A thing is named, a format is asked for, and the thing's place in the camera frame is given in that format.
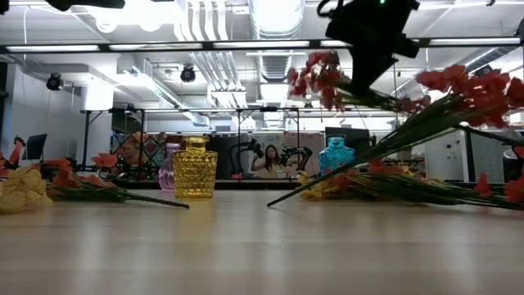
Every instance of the table surface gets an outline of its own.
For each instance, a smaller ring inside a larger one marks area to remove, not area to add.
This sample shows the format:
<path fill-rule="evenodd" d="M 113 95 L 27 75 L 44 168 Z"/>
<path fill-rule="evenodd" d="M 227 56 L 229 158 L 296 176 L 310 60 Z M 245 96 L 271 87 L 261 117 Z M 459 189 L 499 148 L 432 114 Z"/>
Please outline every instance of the table surface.
<path fill-rule="evenodd" d="M 0 216 L 0 294 L 524 294 L 521 212 L 283 193 Z"/>

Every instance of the woman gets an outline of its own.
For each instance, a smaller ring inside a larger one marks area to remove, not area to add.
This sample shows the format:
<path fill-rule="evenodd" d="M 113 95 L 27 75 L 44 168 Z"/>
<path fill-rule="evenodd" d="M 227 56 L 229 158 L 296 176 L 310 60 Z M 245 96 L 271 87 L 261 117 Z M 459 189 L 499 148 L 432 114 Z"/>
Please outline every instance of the woman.
<path fill-rule="evenodd" d="M 253 159 L 253 162 L 251 163 L 251 171 L 256 172 L 265 168 L 262 175 L 259 175 L 260 177 L 277 178 L 277 172 L 282 169 L 280 164 L 278 164 L 280 157 L 278 156 L 277 148 L 273 144 L 268 145 L 265 149 L 264 155 L 264 163 L 256 164 L 256 160 L 259 158 L 255 157 L 255 159 Z"/>

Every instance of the glass vase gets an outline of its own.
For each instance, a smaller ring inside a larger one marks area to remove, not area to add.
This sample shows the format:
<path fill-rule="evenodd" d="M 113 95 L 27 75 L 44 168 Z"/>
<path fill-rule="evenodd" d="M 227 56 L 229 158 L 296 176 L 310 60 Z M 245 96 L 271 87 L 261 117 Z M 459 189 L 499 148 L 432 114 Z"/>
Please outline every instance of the glass vase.
<path fill-rule="evenodd" d="M 327 147 L 320 154 L 320 174 L 324 175 L 355 159 L 355 150 L 344 145 L 344 135 L 327 138 Z"/>
<path fill-rule="evenodd" d="M 176 198 L 212 198 L 218 153 L 206 151 L 206 136 L 184 137 L 186 150 L 173 154 Z"/>
<path fill-rule="evenodd" d="M 165 160 L 162 167 L 158 170 L 158 183 L 164 192 L 174 191 L 174 169 L 173 169 L 173 153 L 180 149 L 178 143 L 165 144 Z"/>

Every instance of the blue glass vase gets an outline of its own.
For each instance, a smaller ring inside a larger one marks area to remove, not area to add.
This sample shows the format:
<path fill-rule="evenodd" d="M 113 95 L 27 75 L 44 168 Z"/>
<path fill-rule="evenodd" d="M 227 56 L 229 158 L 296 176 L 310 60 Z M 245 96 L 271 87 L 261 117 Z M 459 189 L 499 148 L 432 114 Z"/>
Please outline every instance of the blue glass vase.
<path fill-rule="evenodd" d="M 339 166 L 355 159 L 355 150 L 344 146 L 344 136 L 332 136 L 327 139 L 327 147 L 320 154 L 320 174 L 325 175 Z"/>

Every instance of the ceiling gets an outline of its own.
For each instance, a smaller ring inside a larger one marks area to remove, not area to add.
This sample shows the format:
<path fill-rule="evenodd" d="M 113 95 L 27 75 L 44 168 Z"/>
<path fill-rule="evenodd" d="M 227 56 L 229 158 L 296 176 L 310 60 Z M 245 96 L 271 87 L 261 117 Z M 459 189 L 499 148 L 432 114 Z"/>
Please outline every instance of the ceiling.
<path fill-rule="evenodd" d="M 456 3 L 460 5 L 479 3 L 480 0 L 454 1 L 420 1 L 419 11 L 414 11 L 409 18 L 404 32 L 413 38 L 417 37 L 494 37 L 511 36 L 521 21 L 524 5 L 498 5 L 492 7 L 474 6 L 457 8 L 438 8 L 441 4 Z M 149 41 L 177 41 L 173 25 L 162 25 L 159 30 L 146 32 L 138 25 L 121 25 L 110 34 L 100 33 L 96 20 L 86 14 L 82 7 L 72 12 L 60 13 L 52 7 L 13 6 L 5 16 L 0 16 L 0 43 L 2 44 L 36 44 L 36 43 L 141 43 Z M 247 0 L 228 0 L 226 2 L 226 28 L 230 39 L 253 39 L 250 27 L 250 16 L 239 11 L 247 9 Z M 328 20 L 316 14 L 318 1 L 307 0 L 304 20 L 298 39 L 323 39 Z M 470 56 L 475 57 L 479 48 L 430 48 L 421 49 L 417 58 L 399 57 L 395 69 L 389 69 L 373 88 L 384 93 L 392 93 L 403 83 L 412 79 L 420 70 L 450 66 Z M 292 66 L 301 68 L 309 52 L 304 56 L 292 58 Z M 351 57 L 346 51 L 339 51 L 341 67 L 350 73 Z M 129 81 L 122 80 L 115 74 L 117 53 L 89 54 L 47 54 L 28 55 L 28 61 L 38 64 L 86 64 L 114 80 L 116 102 L 132 102 L 137 105 L 155 105 L 158 98 L 150 90 Z M 210 107 L 207 102 L 207 82 L 197 72 L 192 83 L 183 83 L 179 71 L 183 64 L 191 63 L 188 52 L 144 52 L 133 53 L 135 61 L 147 59 L 155 68 L 155 77 L 163 82 L 171 92 L 176 93 L 192 107 Z M 242 85 L 246 87 L 246 100 L 255 102 L 260 98 L 260 76 L 254 57 L 247 57 L 246 52 L 233 52 L 233 60 Z M 31 70 L 38 71 L 38 64 L 29 64 Z M 492 63 L 494 68 L 512 70 L 522 66 L 522 49 L 508 54 Z"/>

